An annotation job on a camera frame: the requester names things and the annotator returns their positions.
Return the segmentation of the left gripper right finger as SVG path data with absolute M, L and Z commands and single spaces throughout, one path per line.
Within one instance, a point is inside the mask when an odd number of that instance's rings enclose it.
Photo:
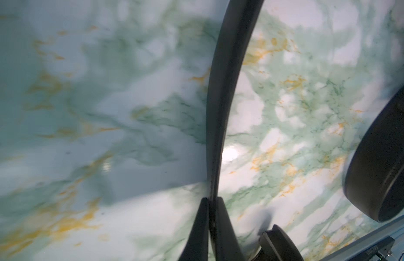
M 244 261 L 224 200 L 218 197 L 214 207 L 214 253 L 217 261 Z

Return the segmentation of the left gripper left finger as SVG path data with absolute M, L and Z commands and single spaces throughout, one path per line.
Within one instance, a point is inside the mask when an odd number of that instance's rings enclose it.
M 189 238 L 178 261 L 207 261 L 209 250 L 209 200 L 202 198 Z

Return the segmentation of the long black leather belt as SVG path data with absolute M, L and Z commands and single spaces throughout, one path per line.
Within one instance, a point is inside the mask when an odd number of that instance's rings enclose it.
M 210 208 L 218 197 L 222 151 L 229 113 L 244 55 L 263 1 L 230 1 L 212 60 L 206 100 L 206 162 Z

